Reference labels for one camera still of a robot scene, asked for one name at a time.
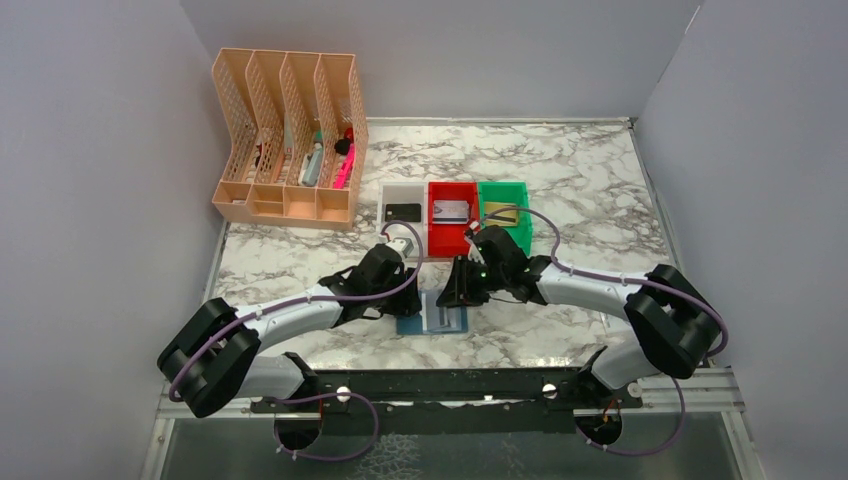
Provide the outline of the blue leather card holder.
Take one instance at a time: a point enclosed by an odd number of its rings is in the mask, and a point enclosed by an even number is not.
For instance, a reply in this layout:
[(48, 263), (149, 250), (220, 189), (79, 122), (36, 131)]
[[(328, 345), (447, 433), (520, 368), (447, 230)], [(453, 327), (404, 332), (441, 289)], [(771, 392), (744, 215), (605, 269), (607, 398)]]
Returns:
[(395, 320), (397, 335), (451, 335), (463, 334), (469, 330), (468, 313), (465, 307), (438, 307), (436, 290), (420, 290), (419, 300), (422, 309), (411, 317)]

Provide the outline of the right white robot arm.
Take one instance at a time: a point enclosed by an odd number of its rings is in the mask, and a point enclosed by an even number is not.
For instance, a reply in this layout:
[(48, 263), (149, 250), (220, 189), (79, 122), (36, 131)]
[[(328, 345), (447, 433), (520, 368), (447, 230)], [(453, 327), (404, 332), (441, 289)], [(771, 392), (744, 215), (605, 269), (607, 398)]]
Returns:
[(505, 291), (520, 303), (576, 306), (630, 325), (632, 339), (602, 348), (582, 367), (576, 385), (585, 392), (608, 395), (656, 374), (687, 379), (725, 342), (711, 306), (670, 265), (636, 278), (565, 267), (550, 255), (527, 256), (501, 227), (483, 229), (472, 243), (454, 258), (437, 306), (481, 306)]

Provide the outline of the white plastic bin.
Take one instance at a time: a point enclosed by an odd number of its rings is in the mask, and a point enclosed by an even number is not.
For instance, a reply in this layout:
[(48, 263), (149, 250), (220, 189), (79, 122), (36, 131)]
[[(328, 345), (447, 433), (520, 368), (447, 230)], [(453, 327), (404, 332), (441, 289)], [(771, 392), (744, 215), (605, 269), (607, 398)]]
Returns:
[(377, 232), (381, 233), (387, 222), (383, 220), (384, 205), (389, 203), (420, 203), (422, 205), (422, 222), (407, 223), (418, 233), (421, 245), (414, 240), (411, 231), (402, 225), (391, 225), (385, 232), (391, 239), (406, 237), (417, 243), (415, 256), (425, 258), (427, 256), (427, 227), (428, 227), (428, 184), (426, 182), (385, 182), (380, 185), (377, 208)]

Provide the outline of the peach plastic file organizer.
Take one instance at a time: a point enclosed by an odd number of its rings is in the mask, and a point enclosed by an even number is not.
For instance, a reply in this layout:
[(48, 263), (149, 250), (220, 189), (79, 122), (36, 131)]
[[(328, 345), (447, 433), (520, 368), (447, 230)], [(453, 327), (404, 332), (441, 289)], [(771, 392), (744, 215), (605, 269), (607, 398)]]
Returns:
[[(223, 48), (212, 77), (231, 151), (213, 205), (231, 223), (347, 230), (354, 224), (369, 131), (357, 58), (317, 53)], [(298, 184), (316, 132), (324, 158), (318, 184)], [(333, 183), (350, 138), (355, 164), (343, 189)]]

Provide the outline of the grey credit card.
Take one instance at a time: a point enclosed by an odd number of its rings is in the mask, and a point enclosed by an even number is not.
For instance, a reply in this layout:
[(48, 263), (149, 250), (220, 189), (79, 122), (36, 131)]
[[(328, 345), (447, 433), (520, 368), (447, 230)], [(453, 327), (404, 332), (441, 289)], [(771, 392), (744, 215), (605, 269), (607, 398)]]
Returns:
[(467, 224), (471, 209), (464, 200), (434, 200), (432, 222), (435, 224)]

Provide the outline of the red plastic bin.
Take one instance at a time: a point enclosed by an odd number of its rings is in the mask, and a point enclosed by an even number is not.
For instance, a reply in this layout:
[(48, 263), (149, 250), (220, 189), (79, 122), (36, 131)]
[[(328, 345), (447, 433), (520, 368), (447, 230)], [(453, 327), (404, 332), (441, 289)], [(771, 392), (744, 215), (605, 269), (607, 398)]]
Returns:
[[(442, 221), (436, 214), (436, 203), (463, 202), (467, 213), (454, 215), (457, 221)], [(480, 218), (478, 188), (475, 182), (430, 182), (427, 207), (427, 256), (449, 258), (465, 254), (468, 244), (465, 231), (470, 222)]]

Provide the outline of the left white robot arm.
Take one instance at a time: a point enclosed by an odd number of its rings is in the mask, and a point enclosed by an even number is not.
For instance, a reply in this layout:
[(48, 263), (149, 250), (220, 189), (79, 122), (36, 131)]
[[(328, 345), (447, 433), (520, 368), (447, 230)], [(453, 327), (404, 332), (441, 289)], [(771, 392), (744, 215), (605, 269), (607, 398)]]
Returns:
[(157, 358), (173, 401), (197, 418), (236, 398), (288, 399), (308, 377), (291, 355), (258, 360), (260, 352), (302, 334), (364, 319), (368, 311), (409, 316), (421, 308), (415, 270), (405, 265), (409, 238), (372, 247), (355, 266), (324, 277), (301, 294), (238, 309), (221, 298), (203, 303)]

